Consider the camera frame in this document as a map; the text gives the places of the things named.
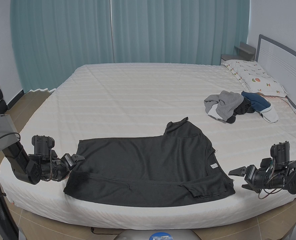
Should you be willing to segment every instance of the teal curtain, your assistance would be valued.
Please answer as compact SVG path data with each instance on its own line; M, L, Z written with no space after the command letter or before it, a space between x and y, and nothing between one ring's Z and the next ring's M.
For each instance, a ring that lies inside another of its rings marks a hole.
M24 91L53 89L84 64L114 62L110 0L11 0Z
M246 42L250 0L111 0L115 62L219 65Z

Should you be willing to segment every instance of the pillowcase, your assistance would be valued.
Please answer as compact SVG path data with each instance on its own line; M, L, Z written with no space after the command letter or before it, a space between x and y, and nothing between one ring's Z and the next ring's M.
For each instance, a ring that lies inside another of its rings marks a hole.
M287 92L255 61L227 60L223 64L250 93L286 97Z

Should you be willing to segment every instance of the gray wall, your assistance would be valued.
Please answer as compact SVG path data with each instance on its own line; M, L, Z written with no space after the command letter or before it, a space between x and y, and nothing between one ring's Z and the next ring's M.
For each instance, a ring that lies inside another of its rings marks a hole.
M263 34L296 51L296 0L250 0L247 43Z
M0 0L0 88L9 103L21 90L10 32L10 0Z

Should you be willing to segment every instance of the mattress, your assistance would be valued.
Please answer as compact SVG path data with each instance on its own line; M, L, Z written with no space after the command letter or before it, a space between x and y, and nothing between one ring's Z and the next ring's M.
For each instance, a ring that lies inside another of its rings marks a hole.
M244 90L224 66L122 63L84 65L59 86L33 114L21 132L27 153L33 153L33 135L55 139L58 156L73 154L79 140L106 137L158 136L165 125L189 117L216 149L216 158L228 174L232 169L270 157L274 143L289 141L296 160L296 111L287 100L267 98L279 120L270 124L258 113L237 115L233 124L205 113L203 100L222 90ZM3 159L0 182L15 205L41 216L85 226L137 230L206 228L246 220L291 202L286 190L263 200L241 188L227 198L180 207L126 207L74 199L63 193L66 181L30 185L19 181Z

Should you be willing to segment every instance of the gray cloth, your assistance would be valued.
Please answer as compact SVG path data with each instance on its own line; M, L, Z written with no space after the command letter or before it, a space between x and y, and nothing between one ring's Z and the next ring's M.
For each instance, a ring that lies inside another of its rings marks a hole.
M206 113L210 111L213 105L218 104L216 112L223 120L227 121L244 100L244 97L236 92L227 92L223 90L220 94L212 94L204 100Z

